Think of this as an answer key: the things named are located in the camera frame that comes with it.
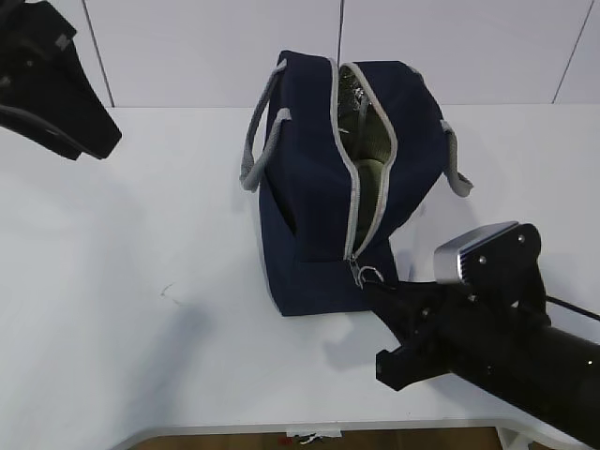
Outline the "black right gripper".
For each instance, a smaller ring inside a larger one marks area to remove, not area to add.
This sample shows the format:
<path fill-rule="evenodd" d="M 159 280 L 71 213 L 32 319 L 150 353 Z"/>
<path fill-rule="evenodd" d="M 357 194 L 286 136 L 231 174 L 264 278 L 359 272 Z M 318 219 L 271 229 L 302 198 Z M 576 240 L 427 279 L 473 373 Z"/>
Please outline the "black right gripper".
<path fill-rule="evenodd" d="M 399 391 L 454 372 L 487 376 L 515 364 L 515 352 L 549 327 L 531 223 L 494 238 L 466 259 L 465 284 L 365 281 L 369 308 L 399 342 L 376 355 L 376 378 Z"/>

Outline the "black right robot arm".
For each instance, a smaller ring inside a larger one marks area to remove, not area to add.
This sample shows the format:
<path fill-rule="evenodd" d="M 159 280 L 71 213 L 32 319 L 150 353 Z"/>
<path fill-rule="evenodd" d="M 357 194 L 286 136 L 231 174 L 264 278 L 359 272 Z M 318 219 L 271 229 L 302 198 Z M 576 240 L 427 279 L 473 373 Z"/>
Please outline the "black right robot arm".
<path fill-rule="evenodd" d="M 434 251 L 430 282 L 355 270 L 371 310 L 398 341 L 376 356 L 394 390 L 459 376 L 590 447 L 599 444 L 599 347 L 551 323 L 530 223 L 484 225 Z"/>

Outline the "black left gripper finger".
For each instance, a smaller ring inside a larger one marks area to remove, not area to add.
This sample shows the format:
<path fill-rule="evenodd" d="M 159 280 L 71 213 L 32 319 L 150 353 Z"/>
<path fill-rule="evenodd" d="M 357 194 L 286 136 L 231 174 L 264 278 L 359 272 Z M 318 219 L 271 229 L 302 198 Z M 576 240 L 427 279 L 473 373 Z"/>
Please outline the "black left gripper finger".
<path fill-rule="evenodd" d="M 122 133 L 83 70 L 76 34 L 47 1 L 1 3 L 1 127 L 63 158 L 105 159 Z"/>

